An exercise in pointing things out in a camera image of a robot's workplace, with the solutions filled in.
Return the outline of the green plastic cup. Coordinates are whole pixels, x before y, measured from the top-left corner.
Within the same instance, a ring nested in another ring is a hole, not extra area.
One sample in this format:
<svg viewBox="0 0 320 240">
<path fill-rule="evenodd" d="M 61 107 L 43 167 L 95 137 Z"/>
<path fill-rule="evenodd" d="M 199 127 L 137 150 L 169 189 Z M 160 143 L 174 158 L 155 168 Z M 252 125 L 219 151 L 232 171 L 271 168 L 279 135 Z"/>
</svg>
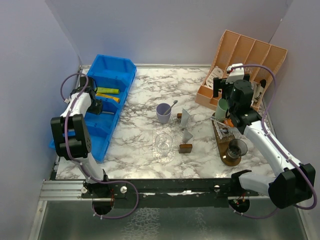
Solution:
<svg viewBox="0 0 320 240">
<path fill-rule="evenodd" d="M 226 117 L 226 112 L 228 110 L 228 103 L 226 99 L 220 98 L 218 100 L 216 110 L 215 110 L 215 118 L 218 121 L 223 121 Z"/>
</svg>

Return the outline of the clear square toothbrush holder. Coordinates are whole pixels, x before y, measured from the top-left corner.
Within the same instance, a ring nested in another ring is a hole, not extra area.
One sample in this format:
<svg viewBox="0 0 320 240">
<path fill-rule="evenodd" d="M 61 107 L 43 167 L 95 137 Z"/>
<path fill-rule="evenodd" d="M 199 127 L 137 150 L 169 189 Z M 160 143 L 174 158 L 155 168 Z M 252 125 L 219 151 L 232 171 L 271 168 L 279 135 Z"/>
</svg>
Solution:
<svg viewBox="0 0 320 240">
<path fill-rule="evenodd" d="M 228 129 L 225 127 L 216 128 L 213 122 L 212 122 L 212 126 L 215 134 L 215 139 L 219 147 L 222 146 L 223 144 L 228 144 L 231 140 L 240 138 L 240 137 L 235 138 L 235 136 L 230 133 L 230 130 L 229 130 L 230 127 Z"/>
</svg>

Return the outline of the clear plastic cup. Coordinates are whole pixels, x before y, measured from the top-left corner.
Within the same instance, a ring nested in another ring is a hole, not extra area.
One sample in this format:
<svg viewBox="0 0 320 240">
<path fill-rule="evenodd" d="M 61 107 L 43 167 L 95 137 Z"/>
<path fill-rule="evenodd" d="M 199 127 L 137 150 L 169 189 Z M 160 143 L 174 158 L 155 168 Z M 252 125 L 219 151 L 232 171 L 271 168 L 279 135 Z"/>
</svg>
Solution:
<svg viewBox="0 0 320 240">
<path fill-rule="evenodd" d="M 168 163 L 171 161 L 171 149 L 173 139 L 168 133 L 160 133 L 155 137 L 154 157 L 159 163 Z"/>
</svg>

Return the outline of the dark blue plastic cup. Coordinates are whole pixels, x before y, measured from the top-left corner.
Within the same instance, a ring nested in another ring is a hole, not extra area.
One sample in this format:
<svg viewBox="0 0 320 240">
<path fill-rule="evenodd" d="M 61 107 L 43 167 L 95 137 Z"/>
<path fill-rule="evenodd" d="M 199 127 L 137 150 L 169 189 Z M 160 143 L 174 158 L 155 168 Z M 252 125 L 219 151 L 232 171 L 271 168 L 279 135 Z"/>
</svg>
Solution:
<svg viewBox="0 0 320 240">
<path fill-rule="evenodd" d="M 248 152 L 247 144 L 241 139 L 233 139 L 229 142 L 227 149 L 223 155 L 223 159 L 236 160 Z"/>
</svg>

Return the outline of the lilac plastic cup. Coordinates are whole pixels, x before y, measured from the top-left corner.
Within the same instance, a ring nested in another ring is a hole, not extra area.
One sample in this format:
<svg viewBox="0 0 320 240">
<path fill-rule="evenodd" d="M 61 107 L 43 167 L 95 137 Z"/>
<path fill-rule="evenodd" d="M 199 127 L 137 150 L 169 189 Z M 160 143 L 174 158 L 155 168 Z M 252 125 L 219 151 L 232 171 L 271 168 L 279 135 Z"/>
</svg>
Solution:
<svg viewBox="0 0 320 240">
<path fill-rule="evenodd" d="M 157 119 L 161 124 L 167 124 L 170 120 L 171 110 L 169 110 L 170 105 L 167 103 L 160 103 L 156 107 Z"/>
</svg>

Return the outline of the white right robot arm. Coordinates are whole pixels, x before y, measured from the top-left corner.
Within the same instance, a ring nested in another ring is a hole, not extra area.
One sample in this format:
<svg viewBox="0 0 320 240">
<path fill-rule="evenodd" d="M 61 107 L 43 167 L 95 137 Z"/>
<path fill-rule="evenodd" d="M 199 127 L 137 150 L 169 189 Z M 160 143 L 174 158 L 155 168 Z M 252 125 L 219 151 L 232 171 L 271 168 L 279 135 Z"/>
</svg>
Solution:
<svg viewBox="0 0 320 240">
<path fill-rule="evenodd" d="M 274 177 L 266 177 L 251 171 L 241 173 L 230 182 L 229 189 L 240 196 L 247 190 L 268 196 L 279 209 L 297 206 L 313 198 L 313 209 L 318 198 L 314 189 L 316 171 L 311 164 L 303 164 L 277 140 L 267 128 L 262 116 L 252 108 L 251 83 L 238 79 L 233 83 L 225 78 L 214 78 L 213 96 L 221 95 L 228 106 L 229 118 L 238 131 L 248 138 L 270 165 Z"/>
</svg>

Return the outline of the brown lid clear box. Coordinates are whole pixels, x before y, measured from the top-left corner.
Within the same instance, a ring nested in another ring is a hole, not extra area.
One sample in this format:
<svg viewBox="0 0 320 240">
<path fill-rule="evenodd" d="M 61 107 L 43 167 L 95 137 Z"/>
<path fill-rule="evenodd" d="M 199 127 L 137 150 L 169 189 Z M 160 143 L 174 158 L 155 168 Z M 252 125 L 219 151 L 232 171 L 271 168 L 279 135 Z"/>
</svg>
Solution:
<svg viewBox="0 0 320 240">
<path fill-rule="evenodd" d="M 177 114 L 177 121 L 178 121 L 179 123 L 181 123 L 182 116 L 183 116 L 182 113 L 178 113 L 178 114 Z"/>
<path fill-rule="evenodd" d="M 190 154 L 192 152 L 193 145 L 188 143 L 183 143 L 179 145 L 179 153 L 180 154 Z"/>
</svg>

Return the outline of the white toothpaste tube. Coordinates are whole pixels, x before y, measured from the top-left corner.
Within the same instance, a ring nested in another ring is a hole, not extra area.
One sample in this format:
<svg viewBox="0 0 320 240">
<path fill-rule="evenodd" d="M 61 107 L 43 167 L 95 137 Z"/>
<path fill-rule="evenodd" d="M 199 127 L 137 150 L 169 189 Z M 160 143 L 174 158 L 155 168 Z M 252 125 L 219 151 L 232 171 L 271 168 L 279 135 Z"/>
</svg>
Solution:
<svg viewBox="0 0 320 240">
<path fill-rule="evenodd" d="M 242 133 L 236 128 L 236 127 L 230 127 L 229 128 L 229 132 L 232 134 L 232 135 L 234 135 L 234 137 L 237 139 L 237 138 L 239 138 L 241 135 L 242 135 Z"/>
</svg>

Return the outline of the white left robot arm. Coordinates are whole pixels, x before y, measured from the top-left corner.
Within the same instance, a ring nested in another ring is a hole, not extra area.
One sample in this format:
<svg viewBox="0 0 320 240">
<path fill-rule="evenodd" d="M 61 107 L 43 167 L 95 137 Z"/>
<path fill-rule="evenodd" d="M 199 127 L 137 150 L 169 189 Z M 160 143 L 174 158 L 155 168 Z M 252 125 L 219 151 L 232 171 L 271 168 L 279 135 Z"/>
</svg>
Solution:
<svg viewBox="0 0 320 240">
<path fill-rule="evenodd" d="M 98 166 L 92 155 L 92 141 L 85 123 L 86 113 L 100 115 L 103 102 L 96 99 L 95 82 L 84 73 L 80 76 L 79 87 L 72 90 L 70 97 L 63 97 L 66 110 L 50 121 L 54 147 L 59 157 L 71 161 L 84 175 L 82 193 L 106 197 L 111 190 L 106 172 Z"/>
</svg>

